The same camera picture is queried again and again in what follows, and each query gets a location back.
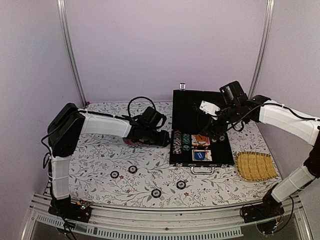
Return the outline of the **orange big blind button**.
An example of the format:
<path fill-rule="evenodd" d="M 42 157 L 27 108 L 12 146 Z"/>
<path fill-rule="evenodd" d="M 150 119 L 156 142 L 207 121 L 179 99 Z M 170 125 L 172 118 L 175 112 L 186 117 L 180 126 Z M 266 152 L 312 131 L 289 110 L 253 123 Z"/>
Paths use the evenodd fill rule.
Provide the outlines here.
<path fill-rule="evenodd" d="M 195 135 L 195 140 L 197 142 L 204 142 L 206 140 L 206 138 L 200 134 Z"/>

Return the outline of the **red card deck box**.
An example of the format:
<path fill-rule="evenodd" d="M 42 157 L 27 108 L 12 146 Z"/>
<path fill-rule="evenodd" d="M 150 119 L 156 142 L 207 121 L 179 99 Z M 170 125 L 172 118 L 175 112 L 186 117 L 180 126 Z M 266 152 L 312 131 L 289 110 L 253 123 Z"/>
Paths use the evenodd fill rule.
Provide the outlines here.
<path fill-rule="evenodd" d="M 210 145 L 210 138 L 200 134 L 191 135 L 191 144 L 198 147 L 207 147 Z"/>

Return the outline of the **poker chip low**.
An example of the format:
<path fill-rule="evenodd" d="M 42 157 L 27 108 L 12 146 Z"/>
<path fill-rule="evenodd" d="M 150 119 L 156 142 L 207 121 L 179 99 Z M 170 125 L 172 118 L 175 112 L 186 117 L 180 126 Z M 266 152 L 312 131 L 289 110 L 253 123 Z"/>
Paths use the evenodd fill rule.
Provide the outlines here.
<path fill-rule="evenodd" d="M 161 195 L 162 195 L 162 192 L 161 192 L 161 190 L 160 189 L 153 189 L 152 191 L 151 191 L 151 196 L 153 197 L 153 198 L 160 198 L 161 197 Z"/>

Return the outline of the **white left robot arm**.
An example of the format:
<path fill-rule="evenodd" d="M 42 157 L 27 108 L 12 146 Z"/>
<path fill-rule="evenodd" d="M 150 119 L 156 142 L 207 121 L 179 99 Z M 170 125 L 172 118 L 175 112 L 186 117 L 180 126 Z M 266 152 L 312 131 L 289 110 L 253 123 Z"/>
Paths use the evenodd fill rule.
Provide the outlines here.
<path fill-rule="evenodd" d="M 51 156 L 52 194 L 55 209 L 63 216 L 74 213 L 74 205 L 66 200 L 69 194 L 69 165 L 81 135 L 97 134 L 125 138 L 133 143 L 166 147 L 170 134 L 162 130 L 167 118 L 152 107 L 141 115 L 112 115 L 78 108 L 67 103 L 47 128 Z"/>

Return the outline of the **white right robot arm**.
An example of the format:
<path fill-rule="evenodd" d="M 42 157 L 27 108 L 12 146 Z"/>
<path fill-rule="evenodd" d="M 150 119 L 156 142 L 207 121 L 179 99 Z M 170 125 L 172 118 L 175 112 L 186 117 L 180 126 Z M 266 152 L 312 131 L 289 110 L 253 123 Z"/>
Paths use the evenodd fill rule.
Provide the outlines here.
<path fill-rule="evenodd" d="M 278 204 L 293 193 L 304 190 L 320 177 L 320 118 L 279 103 L 264 95 L 248 97 L 238 81 L 233 81 L 219 89 L 218 99 L 201 100 L 197 109 L 208 117 L 201 127 L 205 136 L 219 137 L 239 123 L 259 124 L 272 153 L 279 151 L 271 141 L 275 140 L 267 130 L 276 130 L 280 140 L 292 140 L 294 150 L 303 150 L 298 161 L 294 157 L 291 172 L 275 185 L 263 198 L 258 213 L 269 218 L 278 210 Z"/>

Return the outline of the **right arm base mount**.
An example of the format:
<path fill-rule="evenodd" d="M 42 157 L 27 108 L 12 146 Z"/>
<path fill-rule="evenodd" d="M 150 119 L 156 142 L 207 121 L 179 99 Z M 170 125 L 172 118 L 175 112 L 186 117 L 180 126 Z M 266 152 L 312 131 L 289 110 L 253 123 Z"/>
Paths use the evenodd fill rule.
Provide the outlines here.
<path fill-rule="evenodd" d="M 273 219 L 256 225 L 258 231 L 264 235 L 271 235 L 276 232 L 284 213 L 282 203 L 277 202 L 270 191 L 262 198 L 262 203 L 243 206 L 239 211 L 245 223 L 279 217 L 279 220 Z"/>

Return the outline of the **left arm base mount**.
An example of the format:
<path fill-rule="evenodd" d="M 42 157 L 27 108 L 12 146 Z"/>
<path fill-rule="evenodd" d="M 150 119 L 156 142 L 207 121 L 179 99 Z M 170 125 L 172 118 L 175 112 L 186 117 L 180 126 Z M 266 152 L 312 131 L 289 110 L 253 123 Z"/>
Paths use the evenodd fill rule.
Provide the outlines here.
<path fill-rule="evenodd" d="M 63 219 L 88 223 L 91 217 L 92 208 L 89 203 L 83 200 L 72 203 L 70 196 L 64 199 L 56 199 L 53 197 L 50 201 L 48 213 Z"/>

